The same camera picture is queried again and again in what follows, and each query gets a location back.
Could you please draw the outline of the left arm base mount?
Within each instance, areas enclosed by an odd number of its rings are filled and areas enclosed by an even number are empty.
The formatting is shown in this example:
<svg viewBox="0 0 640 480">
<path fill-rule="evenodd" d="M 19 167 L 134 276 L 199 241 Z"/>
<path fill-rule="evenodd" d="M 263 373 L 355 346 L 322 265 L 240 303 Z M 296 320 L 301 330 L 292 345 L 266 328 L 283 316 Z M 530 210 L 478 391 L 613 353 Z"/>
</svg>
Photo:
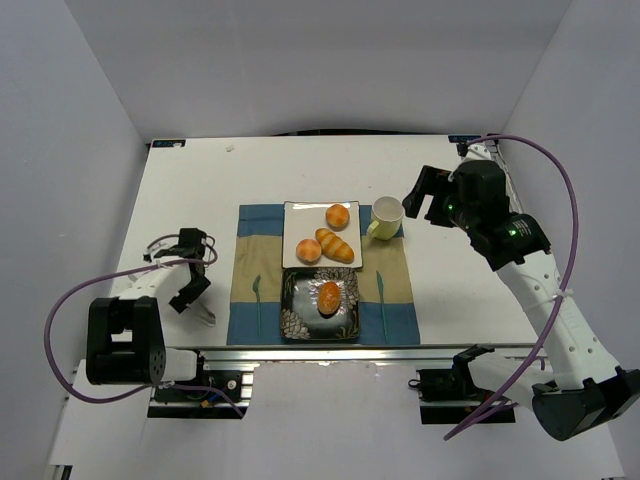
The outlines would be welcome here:
<svg viewBox="0 0 640 480">
<path fill-rule="evenodd" d="M 213 352 L 200 351 L 194 379 L 176 381 L 171 388 L 152 392 L 150 419 L 240 420 L 252 395 L 257 363 L 215 359 Z"/>
</svg>

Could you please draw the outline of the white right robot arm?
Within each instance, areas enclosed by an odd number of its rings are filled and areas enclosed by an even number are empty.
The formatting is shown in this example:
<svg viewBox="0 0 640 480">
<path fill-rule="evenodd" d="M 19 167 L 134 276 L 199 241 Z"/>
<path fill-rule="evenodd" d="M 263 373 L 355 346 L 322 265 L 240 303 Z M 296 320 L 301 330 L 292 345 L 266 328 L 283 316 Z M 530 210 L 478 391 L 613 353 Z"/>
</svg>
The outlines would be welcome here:
<svg viewBox="0 0 640 480">
<path fill-rule="evenodd" d="M 462 230 L 471 247 L 510 290 L 550 363 L 543 371 L 494 349 L 455 356 L 452 375 L 466 392 L 488 390 L 530 409 L 552 438 L 566 441 L 616 419 L 639 398 L 639 372 L 624 369 L 598 340 L 561 277 L 537 221 L 510 207 L 506 175 L 491 160 L 454 171 L 423 166 L 402 205 L 409 218 Z"/>
</svg>

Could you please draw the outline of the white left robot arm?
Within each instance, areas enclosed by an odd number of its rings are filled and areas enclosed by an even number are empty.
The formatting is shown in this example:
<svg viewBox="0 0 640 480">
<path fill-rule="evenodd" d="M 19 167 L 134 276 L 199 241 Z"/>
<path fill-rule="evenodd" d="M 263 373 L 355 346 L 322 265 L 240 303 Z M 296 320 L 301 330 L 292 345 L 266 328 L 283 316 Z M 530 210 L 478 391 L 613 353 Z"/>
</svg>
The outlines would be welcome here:
<svg viewBox="0 0 640 480">
<path fill-rule="evenodd" d="M 86 374 L 90 383 L 187 382 L 198 375 L 198 354 L 165 346 L 161 313 L 187 310 L 211 285 L 206 267 L 217 260 L 214 240 L 183 228 L 146 247 L 147 269 L 130 287 L 89 307 Z"/>
</svg>

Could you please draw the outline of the metal tongs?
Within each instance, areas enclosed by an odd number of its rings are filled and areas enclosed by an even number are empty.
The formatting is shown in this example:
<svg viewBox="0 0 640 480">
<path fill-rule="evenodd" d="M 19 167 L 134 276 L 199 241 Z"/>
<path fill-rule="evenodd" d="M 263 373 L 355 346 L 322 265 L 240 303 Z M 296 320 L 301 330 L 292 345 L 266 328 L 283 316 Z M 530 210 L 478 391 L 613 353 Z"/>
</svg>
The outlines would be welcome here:
<svg viewBox="0 0 640 480">
<path fill-rule="evenodd" d="M 216 326 L 215 314 L 202 302 L 197 302 L 193 306 L 193 310 L 197 318 L 209 327 Z"/>
</svg>

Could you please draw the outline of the oval bread roll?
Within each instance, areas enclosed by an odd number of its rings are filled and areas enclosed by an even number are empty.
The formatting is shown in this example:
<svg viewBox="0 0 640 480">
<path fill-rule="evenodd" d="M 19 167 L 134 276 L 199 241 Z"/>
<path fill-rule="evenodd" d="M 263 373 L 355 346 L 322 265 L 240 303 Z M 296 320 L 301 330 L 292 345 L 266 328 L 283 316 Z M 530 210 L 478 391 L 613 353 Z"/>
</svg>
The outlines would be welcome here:
<svg viewBox="0 0 640 480">
<path fill-rule="evenodd" d="M 319 290 L 317 309 L 323 316 L 332 316 L 341 305 L 341 290 L 336 282 L 325 282 Z"/>
</svg>

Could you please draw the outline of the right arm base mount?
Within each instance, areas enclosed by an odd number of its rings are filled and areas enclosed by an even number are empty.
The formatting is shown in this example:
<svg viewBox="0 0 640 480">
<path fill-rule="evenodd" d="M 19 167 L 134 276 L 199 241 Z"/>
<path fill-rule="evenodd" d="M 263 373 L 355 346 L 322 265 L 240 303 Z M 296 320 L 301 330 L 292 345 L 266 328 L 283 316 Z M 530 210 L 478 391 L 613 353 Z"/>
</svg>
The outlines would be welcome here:
<svg viewBox="0 0 640 480">
<path fill-rule="evenodd" d="M 417 371 L 407 384 L 418 394 L 422 425 L 456 425 L 494 394 L 477 387 L 468 369 L 471 361 L 493 352 L 493 348 L 473 346 L 457 354 L 450 368 Z"/>
</svg>

